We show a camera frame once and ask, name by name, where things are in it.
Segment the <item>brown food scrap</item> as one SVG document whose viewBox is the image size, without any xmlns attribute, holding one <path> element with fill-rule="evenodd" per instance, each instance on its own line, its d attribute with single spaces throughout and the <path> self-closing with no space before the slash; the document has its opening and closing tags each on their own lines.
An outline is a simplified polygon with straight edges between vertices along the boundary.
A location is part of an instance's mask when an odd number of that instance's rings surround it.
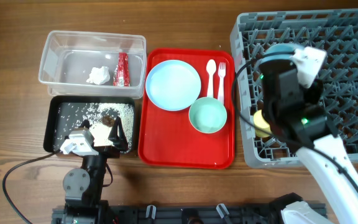
<svg viewBox="0 0 358 224">
<path fill-rule="evenodd" d="M 113 127 L 115 119 L 109 115 L 103 116 L 101 122 L 107 127 Z"/>
</svg>

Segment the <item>white napkin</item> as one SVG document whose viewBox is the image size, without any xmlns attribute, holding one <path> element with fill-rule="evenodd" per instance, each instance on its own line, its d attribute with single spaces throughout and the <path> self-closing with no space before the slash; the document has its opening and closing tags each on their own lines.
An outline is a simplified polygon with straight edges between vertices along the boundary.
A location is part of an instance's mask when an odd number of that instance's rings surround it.
<svg viewBox="0 0 358 224">
<path fill-rule="evenodd" d="M 89 78 L 86 80 L 87 83 L 102 85 L 110 81 L 109 67 L 102 66 L 100 68 L 93 67 Z"/>
</svg>

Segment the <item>red ketchup packet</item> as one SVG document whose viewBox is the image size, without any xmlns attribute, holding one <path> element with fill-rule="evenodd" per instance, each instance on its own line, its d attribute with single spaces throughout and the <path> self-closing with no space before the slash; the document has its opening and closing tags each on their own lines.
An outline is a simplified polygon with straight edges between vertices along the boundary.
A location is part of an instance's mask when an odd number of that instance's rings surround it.
<svg viewBox="0 0 358 224">
<path fill-rule="evenodd" d="M 131 79 L 129 75 L 129 58 L 128 55 L 124 52 L 119 53 L 113 85 L 120 87 L 131 85 Z"/>
</svg>

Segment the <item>large light blue plate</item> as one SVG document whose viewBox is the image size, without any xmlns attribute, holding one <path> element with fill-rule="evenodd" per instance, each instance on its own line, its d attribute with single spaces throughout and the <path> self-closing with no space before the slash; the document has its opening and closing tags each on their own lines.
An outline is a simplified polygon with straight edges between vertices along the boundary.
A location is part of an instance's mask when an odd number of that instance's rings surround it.
<svg viewBox="0 0 358 224">
<path fill-rule="evenodd" d="M 166 111 L 180 111 L 194 103 L 201 92 L 201 78 L 189 63 L 166 60 L 154 66 L 145 81 L 149 100 Z"/>
</svg>

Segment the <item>mint green bowl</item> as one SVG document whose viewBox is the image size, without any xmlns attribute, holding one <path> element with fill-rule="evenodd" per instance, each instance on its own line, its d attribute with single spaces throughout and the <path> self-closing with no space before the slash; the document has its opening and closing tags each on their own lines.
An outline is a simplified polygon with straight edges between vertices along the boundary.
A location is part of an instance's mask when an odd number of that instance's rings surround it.
<svg viewBox="0 0 358 224">
<path fill-rule="evenodd" d="M 202 97 L 197 99 L 188 112 L 191 125 L 199 132 L 213 134 L 220 131 L 227 121 L 227 111 L 217 99 Z"/>
</svg>

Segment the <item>white plastic spoon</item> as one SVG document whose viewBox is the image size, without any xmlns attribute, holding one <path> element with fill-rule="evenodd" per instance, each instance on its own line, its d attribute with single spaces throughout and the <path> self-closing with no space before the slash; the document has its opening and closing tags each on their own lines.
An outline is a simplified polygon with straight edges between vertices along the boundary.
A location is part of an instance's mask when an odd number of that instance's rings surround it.
<svg viewBox="0 0 358 224">
<path fill-rule="evenodd" d="M 214 74 L 216 72 L 216 62 L 213 59 L 210 59 L 207 62 L 206 65 L 206 71 L 209 75 L 208 78 L 208 88 L 207 88 L 207 97 L 213 98 L 214 97 L 214 84 L 213 84 L 213 80 L 214 80 Z"/>
</svg>

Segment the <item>white plastic fork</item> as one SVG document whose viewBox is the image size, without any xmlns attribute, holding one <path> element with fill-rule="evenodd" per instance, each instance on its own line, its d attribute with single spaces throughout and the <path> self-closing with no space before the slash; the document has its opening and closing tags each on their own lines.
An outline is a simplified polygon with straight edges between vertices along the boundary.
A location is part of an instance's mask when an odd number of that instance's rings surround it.
<svg viewBox="0 0 358 224">
<path fill-rule="evenodd" d="M 221 62 L 218 68 L 219 87 L 218 87 L 218 100 L 224 104 L 224 77 L 226 76 L 226 64 Z"/>
</svg>

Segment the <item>yellow plastic cup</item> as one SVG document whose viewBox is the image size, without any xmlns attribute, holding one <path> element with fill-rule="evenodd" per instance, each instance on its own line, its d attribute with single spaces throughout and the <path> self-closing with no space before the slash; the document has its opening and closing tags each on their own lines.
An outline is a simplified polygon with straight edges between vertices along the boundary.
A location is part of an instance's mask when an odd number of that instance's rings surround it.
<svg viewBox="0 0 358 224">
<path fill-rule="evenodd" d="M 270 125 L 262 115 L 262 110 L 258 110 L 253 115 L 254 126 L 258 129 L 255 129 L 255 135 L 260 138 L 267 138 L 271 135 Z"/>
</svg>

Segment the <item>small light blue bowl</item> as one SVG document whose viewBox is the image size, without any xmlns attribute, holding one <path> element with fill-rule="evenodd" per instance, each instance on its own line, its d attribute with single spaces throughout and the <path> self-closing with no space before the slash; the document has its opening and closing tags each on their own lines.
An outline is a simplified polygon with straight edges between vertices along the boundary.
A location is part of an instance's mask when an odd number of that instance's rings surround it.
<svg viewBox="0 0 358 224">
<path fill-rule="evenodd" d="M 283 54 L 283 53 L 294 52 L 296 49 L 304 49 L 304 47 L 300 44 L 293 44 L 293 43 L 272 45 L 265 51 L 265 55 L 272 54 L 272 53 L 278 53 L 278 55 L 262 58 L 261 62 L 264 63 L 270 60 L 290 60 L 292 54 Z"/>
</svg>

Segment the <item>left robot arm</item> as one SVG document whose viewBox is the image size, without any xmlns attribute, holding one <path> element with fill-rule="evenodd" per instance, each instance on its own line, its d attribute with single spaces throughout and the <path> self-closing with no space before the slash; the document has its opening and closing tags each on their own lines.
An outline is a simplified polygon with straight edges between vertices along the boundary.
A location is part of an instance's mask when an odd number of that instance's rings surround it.
<svg viewBox="0 0 358 224">
<path fill-rule="evenodd" d="M 108 201 L 101 199 L 104 175 L 110 172 L 107 159 L 120 157 L 128 149 L 128 143 L 120 117 L 112 125 L 108 146 L 95 146 L 90 132 L 90 122 L 84 120 L 80 127 L 65 137 L 60 150 L 64 154 L 75 154 L 83 159 L 78 169 L 69 171 L 63 179 L 65 206 L 62 211 L 53 211 L 52 223 L 118 223 L 118 217 L 110 209 Z"/>
</svg>

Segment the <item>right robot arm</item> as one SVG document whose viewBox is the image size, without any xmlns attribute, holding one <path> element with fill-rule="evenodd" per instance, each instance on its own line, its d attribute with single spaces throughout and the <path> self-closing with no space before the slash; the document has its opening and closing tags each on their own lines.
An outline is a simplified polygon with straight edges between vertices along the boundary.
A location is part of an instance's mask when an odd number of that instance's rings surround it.
<svg viewBox="0 0 358 224">
<path fill-rule="evenodd" d="M 298 81 L 298 68 L 289 59 L 262 62 L 264 119 L 317 181 L 337 219 L 358 223 L 358 173 L 348 158 L 337 127 L 318 101 L 321 81 L 309 88 Z"/>
</svg>

